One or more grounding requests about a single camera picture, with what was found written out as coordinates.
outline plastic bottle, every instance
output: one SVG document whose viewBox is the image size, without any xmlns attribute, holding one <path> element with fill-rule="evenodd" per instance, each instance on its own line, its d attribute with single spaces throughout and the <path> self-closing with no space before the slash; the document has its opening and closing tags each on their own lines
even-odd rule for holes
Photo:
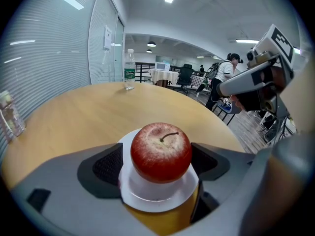
<svg viewBox="0 0 315 236">
<path fill-rule="evenodd" d="M 136 62 L 134 60 L 133 49 L 128 49 L 128 55 L 125 61 L 125 89 L 134 89 Z"/>
</svg>

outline ceiling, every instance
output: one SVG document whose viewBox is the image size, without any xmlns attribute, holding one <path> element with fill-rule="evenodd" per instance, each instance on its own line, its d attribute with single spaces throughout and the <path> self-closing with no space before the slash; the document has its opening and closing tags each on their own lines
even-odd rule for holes
<svg viewBox="0 0 315 236">
<path fill-rule="evenodd" d="M 244 56 L 253 45 L 238 44 L 235 39 L 259 40 L 272 24 L 280 28 L 294 47 L 311 47 L 307 38 L 300 41 L 298 16 L 287 0 L 174 0 L 172 4 L 164 0 L 127 1 L 130 20 L 165 22 L 170 27 L 185 29 L 220 46 L 224 53 Z M 218 55 L 215 48 L 207 50 Z"/>
<path fill-rule="evenodd" d="M 148 47 L 149 41 L 155 42 L 157 46 L 153 48 Z M 212 58 L 215 56 L 202 48 L 181 41 L 149 35 L 126 34 L 125 50 L 128 48 L 133 48 L 136 53 L 144 53 L 147 49 L 151 49 L 154 54 L 166 56 L 176 54 L 190 58 L 197 58 L 197 56 Z"/>
</svg>

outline white plate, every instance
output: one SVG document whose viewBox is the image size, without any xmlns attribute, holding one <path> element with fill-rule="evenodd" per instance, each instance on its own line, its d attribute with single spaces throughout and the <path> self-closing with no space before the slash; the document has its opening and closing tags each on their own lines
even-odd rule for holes
<svg viewBox="0 0 315 236">
<path fill-rule="evenodd" d="M 198 185 L 198 176 L 190 164 L 186 173 L 172 183 L 152 183 L 142 178 L 134 169 L 130 148 L 131 142 L 140 129 L 126 134 L 119 140 L 123 143 L 124 165 L 119 173 L 123 201 L 141 211 L 162 212 L 184 203 Z"/>
</svg>

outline woman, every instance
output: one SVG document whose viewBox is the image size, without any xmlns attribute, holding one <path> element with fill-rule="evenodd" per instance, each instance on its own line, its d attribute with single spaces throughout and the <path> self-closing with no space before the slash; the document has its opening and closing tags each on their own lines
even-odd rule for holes
<svg viewBox="0 0 315 236">
<path fill-rule="evenodd" d="M 233 77 L 234 71 L 238 63 L 241 63 L 240 56 L 236 53 L 233 54 L 229 53 L 227 55 L 227 59 L 219 65 L 218 73 L 212 81 L 212 90 L 208 102 L 206 104 L 206 108 L 209 109 L 210 111 L 212 111 L 213 106 L 220 98 L 217 92 L 217 85 Z"/>
</svg>

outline apple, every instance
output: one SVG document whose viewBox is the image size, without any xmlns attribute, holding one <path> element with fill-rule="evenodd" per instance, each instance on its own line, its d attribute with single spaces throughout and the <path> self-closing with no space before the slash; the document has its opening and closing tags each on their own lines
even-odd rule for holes
<svg viewBox="0 0 315 236">
<path fill-rule="evenodd" d="M 131 159 L 138 174 L 154 183 L 179 179 L 191 163 L 191 144 L 178 127 L 162 122 L 143 127 L 131 143 Z"/>
</svg>

